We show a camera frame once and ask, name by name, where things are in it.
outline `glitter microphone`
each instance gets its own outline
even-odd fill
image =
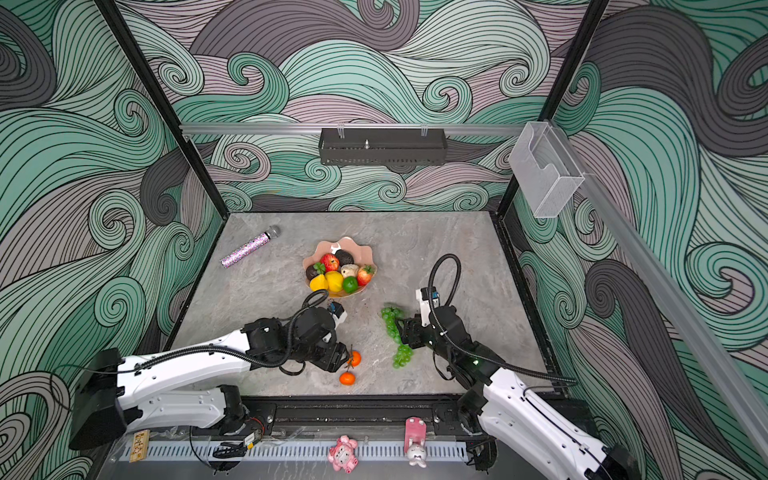
[[[245,257],[248,253],[256,251],[262,245],[266,245],[270,240],[279,236],[280,227],[277,225],[270,225],[270,227],[266,229],[266,232],[262,233],[258,237],[252,239],[250,242],[246,243],[242,247],[221,259],[221,264],[224,265],[224,268],[229,268],[237,263],[240,259]]]

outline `black cable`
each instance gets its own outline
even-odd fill
[[[574,437],[573,437],[573,436],[572,436],[570,433],[568,433],[568,432],[566,432],[565,430],[563,430],[563,428],[562,428],[562,427],[560,427],[560,425],[558,425],[557,423],[555,423],[555,422],[554,422],[554,420],[552,420],[552,419],[550,419],[549,417],[547,417],[547,416],[544,414],[544,412],[542,412],[541,410],[539,410],[539,409],[538,409],[538,407],[537,407],[536,405],[534,405],[534,404],[533,404],[533,402],[532,402],[530,399],[528,399],[528,397],[526,397],[526,396],[525,396],[525,390],[523,390],[523,398],[525,399],[525,401],[526,401],[526,402],[528,402],[528,404],[529,404],[530,406],[532,406],[532,407],[534,408],[534,410],[536,410],[536,411],[539,413],[539,415],[543,416],[543,417],[544,417],[545,419],[547,419],[547,420],[548,420],[548,421],[549,421],[549,422],[550,422],[552,425],[554,425],[555,427],[557,427],[557,429],[558,429],[558,430],[560,430],[561,432],[563,432],[563,433],[565,434],[565,436],[567,436],[568,438],[570,438],[570,439],[571,439],[571,441],[572,441],[573,443],[575,443],[575,444],[576,444],[576,445],[578,445],[579,447],[582,447],[582,446],[583,446],[583,445],[581,444],[581,442],[579,442],[577,439],[575,439],[575,438],[574,438]],[[592,459],[593,459],[593,460],[595,460],[595,461],[598,463],[598,470],[600,469],[600,467],[602,467],[602,466],[603,466],[602,462],[600,462],[600,460],[598,460],[598,458],[597,458],[596,456],[594,456],[594,455],[592,454],[592,452],[590,452],[590,451],[589,451],[589,448],[588,448],[588,447],[587,447],[587,448],[585,448],[585,449],[583,449],[582,451],[583,451],[583,452],[586,452],[586,453],[588,453],[588,454],[589,454],[589,456],[590,456],[590,457],[592,457]],[[606,468],[603,468],[603,472],[605,472],[605,475],[608,475],[608,480],[614,480],[614,479],[613,479],[613,477],[611,477],[611,474],[610,474],[610,473],[608,473],[608,470],[607,470]]]
[[[512,372],[521,373],[522,375],[532,376],[537,379],[544,379],[544,380],[550,380],[552,382],[564,382],[564,383],[570,383],[572,385],[576,385],[578,382],[575,379],[569,379],[568,377],[561,377],[556,375],[551,375],[549,373],[543,373],[543,372],[536,372],[534,370],[524,369],[520,366],[512,365],[511,363],[506,362],[499,362],[498,360],[489,359],[488,357],[484,357],[482,355],[478,355],[477,353],[468,352],[467,350],[464,350],[462,347],[456,345],[456,343],[451,339],[450,336],[448,336],[448,333],[446,332],[445,328],[443,328],[442,324],[440,323],[440,320],[437,318],[437,313],[435,312],[435,301],[432,299],[432,293],[435,291],[435,275],[437,274],[438,268],[440,268],[440,265],[447,259],[453,259],[453,261],[456,262],[456,276],[453,279],[453,288],[451,289],[451,294],[448,296],[448,302],[446,302],[446,306],[448,306],[453,300],[453,294],[456,292],[456,289],[458,287],[458,279],[462,274],[462,262],[458,259],[456,255],[453,253],[446,253],[442,257],[438,258],[437,262],[435,263],[435,266],[432,267],[432,271],[429,272],[429,281],[427,282],[427,302],[429,303],[429,312],[432,313],[432,316],[435,318],[435,322],[437,323],[437,326],[440,328],[440,335],[444,336],[445,339],[448,340],[448,342],[461,353],[464,353],[465,355],[471,356],[475,359],[483,360],[484,362],[492,363],[493,365],[500,366],[505,369],[509,369]]]
[[[317,299],[317,300],[313,300],[312,302],[310,302],[310,299],[313,298],[314,296],[317,296],[318,294],[320,294],[321,297],[319,299]],[[181,356],[192,355],[194,353],[223,353],[223,354],[231,355],[231,356],[233,356],[235,358],[241,359],[241,360],[243,360],[245,362],[249,362],[249,363],[251,363],[253,365],[256,365],[256,366],[262,366],[262,367],[266,367],[266,368],[279,367],[279,366],[283,365],[285,362],[288,361],[288,359],[290,358],[290,355],[292,353],[292,350],[293,350],[293,330],[294,330],[294,327],[296,325],[296,321],[299,319],[299,317],[301,316],[302,313],[306,312],[310,308],[313,308],[313,307],[318,306],[321,303],[323,303],[328,298],[328,295],[329,295],[328,290],[316,290],[316,291],[310,293],[304,299],[304,302],[302,303],[302,306],[299,309],[299,311],[294,313],[293,316],[291,317],[291,319],[289,320],[289,322],[287,323],[288,336],[286,338],[286,352],[283,355],[283,358],[281,358],[280,360],[277,360],[276,362],[264,362],[263,360],[255,359],[252,356],[249,356],[249,355],[247,355],[245,353],[242,353],[239,350],[231,349],[231,348],[226,347],[226,346],[198,345],[198,346],[188,346],[187,348],[183,348],[183,349],[179,349],[179,350],[174,350],[173,352],[168,352],[168,353],[166,353],[164,355],[160,355],[160,356],[158,356],[156,358],[148,360],[147,362],[138,363],[133,369],[130,369],[130,370],[118,370],[116,372],[103,372],[101,370],[93,370],[93,369],[89,369],[89,368],[84,367],[84,366],[75,365],[74,363],[63,363],[63,364],[61,364],[59,366],[54,367],[51,370],[50,376],[48,377],[48,388],[51,391],[51,397],[53,398],[54,402],[56,402],[64,410],[66,410],[67,412],[72,412],[72,410],[70,408],[68,408],[66,405],[61,403],[61,400],[59,400],[56,397],[56,395],[54,394],[54,391],[53,391],[53,375],[54,375],[55,371],[60,369],[60,368],[62,368],[62,367],[66,367],[66,366],[67,367],[74,367],[74,368],[83,370],[85,372],[98,373],[100,375],[120,375],[121,373],[139,372],[141,370],[149,369],[149,368],[151,368],[153,366],[156,366],[159,363],[167,362],[168,360],[176,359],[176,358],[179,358]]]
[[[318,294],[321,297],[317,300],[313,300],[312,302],[310,302],[310,299],[313,298],[314,296],[317,296]],[[139,369],[149,369],[157,365],[158,363],[166,362],[168,360],[175,359],[180,356],[191,355],[193,353],[207,353],[207,352],[227,353],[245,362],[250,362],[256,366],[262,366],[266,368],[275,368],[275,367],[281,366],[288,361],[288,359],[291,356],[291,353],[293,353],[293,330],[296,325],[296,321],[299,319],[302,313],[306,312],[310,308],[313,308],[323,303],[328,298],[328,295],[329,295],[328,290],[315,290],[314,292],[310,293],[307,296],[307,298],[304,299],[302,307],[299,309],[298,312],[293,314],[293,316],[291,317],[291,319],[288,321],[286,325],[286,328],[288,329],[288,336],[286,338],[286,351],[283,354],[283,357],[277,360],[276,362],[264,362],[263,360],[255,359],[252,356],[248,356],[245,353],[242,353],[235,349],[230,349],[228,347],[215,346],[215,345],[199,345],[199,346],[189,346],[185,349],[179,349],[179,350],[174,350],[173,352],[168,352],[165,355],[158,356],[157,358],[154,358],[152,360],[149,360],[145,363],[138,365],[137,368],[134,369],[133,371],[137,371]]]
[[[525,393],[528,390],[533,390],[533,389],[566,389],[569,386],[573,386],[573,385],[534,385],[534,386],[527,386],[523,390],[523,396],[525,396]]]
[[[227,458],[244,457],[248,453],[248,446],[242,442],[223,442],[214,450],[214,458],[224,460]]]
[[[290,370],[284,369],[282,366],[279,366],[277,368],[279,368],[281,372],[285,373],[288,376],[298,376],[298,375],[301,375],[301,373],[306,368],[306,362],[302,361],[302,362],[299,362],[299,363],[301,363],[301,370],[299,370],[298,372],[291,372]]]
[[[197,454],[197,450],[195,450],[195,449],[194,449],[194,445],[192,445],[192,425],[190,425],[190,448],[192,449],[192,453],[194,453],[194,456],[195,456],[195,457],[197,457],[197,459],[198,459],[198,460],[200,460],[200,463],[202,463],[203,465],[205,465],[205,466],[207,466],[208,468],[210,468],[211,470],[213,470],[213,471],[214,471],[214,474],[217,474],[218,472],[220,472],[220,470],[219,470],[218,468],[214,467],[214,466],[213,466],[213,465],[211,465],[210,463],[208,463],[208,462],[206,462],[205,460],[203,460],[203,459],[202,459],[202,458],[201,458],[201,457],[200,457],[200,456]]]
[[[435,370],[437,370],[437,373],[440,374],[440,376],[442,377],[443,380],[450,381],[450,380],[453,380],[454,378],[456,378],[455,372],[453,372],[451,370],[451,368],[450,368],[451,367],[450,366],[450,362],[449,362],[449,365],[448,365],[448,367],[449,367],[448,370],[449,370],[449,372],[451,372],[451,378],[448,378],[447,376],[445,376],[445,374],[439,368],[437,368],[437,354],[435,353],[435,350],[432,351],[432,363],[435,365]]]

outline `black metal frame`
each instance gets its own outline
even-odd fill
[[[179,318],[174,323],[174,328],[170,330],[170,335],[168,335],[168,338],[165,340],[165,346],[163,347],[164,352],[167,352],[168,350],[170,350],[172,348],[172,345],[174,344],[176,335],[179,333],[179,329],[181,328],[181,322],[182,320],[184,320],[184,315],[187,314],[187,310],[189,310],[190,308],[190,304],[192,303],[194,294],[195,292],[197,292],[197,286],[200,285],[200,281],[203,279],[203,275],[205,274],[205,271],[208,268],[210,258],[214,254],[214,250],[216,249],[216,244],[219,243],[219,237],[221,237],[221,233],[224,232],[224,227],[227,225],[227,221],[229,221],[229,217],[224,218],[221,222],[219,231],[218,233],[216,233],[216,237],[214,238],[213,243],[210,245],[210,249],[208,250],[208,254],[205,256],[205,260],[203,260],[203,268],[201,268],[200,272],[197,273],[197,276],[194,279],[194,283],[192,284],[192,290],[190,290],[190,294],[187,295],[187,299],[184,301],[184,304],[181,306],[181,310],[179,312]]]
[[[565,54],[563,66],[560,68],[558,76],[554,80],[552,90],[549,92],[549,96],[547,96],[547,101],[538,115],[538,121],[548,121],[554,118],[554,114],[558,110],[566,90],[571,85],[571,80],[581,65],[581,59],[587,53],[589,42],[592,40],[594,32],[598,29],[609,1],[591,0],[589,2],[576,35],[571,40],[571,47],[568,49],[568,53]]]
[[[597,426],[584,400],[565,399],[556,392],[537,392],[552,408],[590,435]],[[455,393],[430,395],[331,395],[331,396],[243,396],[251,417],[259,419],[265,433],[275,427],[402,427],[410,417],[419,417],[427,430],[457,441],[485,440],[490,435],[469,435],[458,421]]]
[[[507,258],[507,264],[509,265],[509,271],[512,273],[512,279],[515,281],[515,286],[518,289],[520,295],[520,301],[525,309],[525,314],[528,316],[528,321],[531,324],[533,330],[533,336],[536,338],[536,344],[541,352],[541,357],[544,360],[544,365],[552,375],[562,376],[560,366],[558,365],[557,357],[554,354],[554,349],[549,341],[547,330],[544,327],[544,322],[541,321],[541,317],[538,314],[538,307],[536,301],[531,295],[531,291],[528,288],[528,283],[525,281],[523,275],[523,269],[518,262],[518,258],[512,249],[512,243],[509,240],[509,234],[507,228],[504,226],[502,219],[491,213],[491,222],[496,230],[498,236],[498,242],[502,245],[504,256]],[[560,389],[558,395],[564,395],[564,390]]]
[[[131,34],[114,0],[95,0],[95,2],[128,60],[133,65],[139,79],[147,89],[150,99],[154,102],[155,107],[160,112],[161,117],[169,127],[176,142],[179,144],[179,148],[190,162],[191,167],[203,184],[205,191],[214,202],[217,212],[223,219],[218,235],[206,258],[207,265],[213,254],[214,247],[219,240],[219,236],[227,223],[229,217],[227,206],[213,180],[210,178],[203,160],[200,158],[194,144],[183,136],[179,127],[180,120],[176,115],[176,112],[170,105],[170,102],[166,99],[157,78],[152,74],[146,58],[141,53],[138,43]],[[578,32],[571,41],[571,46],[566,54],[563,67],[558,73],[554,87],[541,110],[539,121],[550,121],[554,117],[554,113],[556,112],[566,89],[570,85],[571,79],[574,77],[581,64],[581,59],[587,51],[589,41],[598,27],[607,4],[608,0],[590,1],[587,12],[579,25]],[[531,295],[528,284],[525,282],[522,268],[512,249],[509,234],[503,222],[504,215],[511,207],[512,200],[517,193],[518,188],[519,185],[517,179],[513,177],[507,186],[497,210],[495,212],[489,211],[488,213],[498,235],[499,243],[502,245],[502,250],[506,256],[523,307],[525,308],[525,312],[531,323],[531,328],[533,329],[536,342],[542,357],[544,358],[547,371],[560,375],[561,372],[558,367],[557,359],[554,356],[554,350],[551,348],[544,324],[541,321],[541,317],[538,315],[535,299]],[[174,328],[167,339],[165,350],[168,350],[174,341],[184,318],[184,314],[189,308],[190,299],[193,297],[204,271],[205,269],[202,269],[195,279],[193,289],[181,309],[179,320],[174,324]],[[597,436],[594,420],[591,418],[585,403],[566,398],[567,395],[564,395],[562,391],[540,392],[539,395],[545,401],[553,405],[566,418],[570,419],[577,426],[580,426],[584,431]],[[467,435],[462,435],[464,432],[461,430],[461,426],[457,426],[452,420],[452,413],[458,411],[458,405],[456,404],[458,398],[458,395],[327,396],[295,398],[244,396],[243,402],[249,406],[250,411],[254,415],[263,417],[268,432],[271,432],[276,425],[401,425],[402,423],[400,422],[410,416],[420,416],[425,421],[428,421],[432,431],[439,432],[439,435],[453,435],[457,439],[464,439]],[[273,417],[272,422],[266,422],[266,418],[269,415]],[[441,422],[435,423],[434,418],[436,416],[441,419]],[[470,444],[477,444],[489,439],[492,439],[492,437],[487,437],[486,440],[471,437],[468,439],[468,447]],[[92,468],[88,477],[95,478],[99,470],[99,468]]]
[[[181,121],[176,115],[176,111],[165,97],[160,82],[158,82],[157,78],[152,74],[149,63],[144,57],[144,54],[141,53],[136,38],[131,34],[131,30],[125,23],[123,15],[120,14],[117,4],[115,4],[114,0],[95,0],[95,2],[101,15],[107,22],[107,25],[109,25],[110,30],[112,30],[112,34],[123,49],[125,56],[136,71],[136,75],[147,89],[149,98],[154,103],[157,111],[160,112],[160,116],[174,136],[181,152],[186,157],[192,170],[197,174],[197,178],[200,179],[208,196],[214,202],[217,212],[221,215],[222,219],[226,220],[230,213],[227,209],[227,205],[224,203],[224,199],[221,197],[214,181],[210,178],[210,175],[205,168],[205,164],[203,163],[203,159],[200,158],[200,154],[197,152],[194,144],[187,140],[181,133],[181,128],[179,127]]]

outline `orange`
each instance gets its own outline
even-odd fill
[[[347,385],[347,386],[354,385],[355,384],[355,374],[354,373],[349,373],[349,372],[344,372],[339,377],[339,381],[341,382],[342,385]]]
[[[352,358],[349,359],[349,364],[352,367],[356,367],[356,366],[358,366],[360,364],[360,362],[362,362],[362,357],[360,356],[360,352],[358,352],[357,350],[353,350],[352,351]]]

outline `pink toy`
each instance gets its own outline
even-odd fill
[[[357,440],[352,440],[346,435],[336,440],[336,446],[331,447],[328,453],[328,461],[333,464],[333,469],[338,472],[344,468],[344,472],[352,473],[357,466],[356,448]]]
[[[406,420],[406,458],[410,465],[426,468],[427,451],[424,443],[427,439],[427,425],[419,417]]]

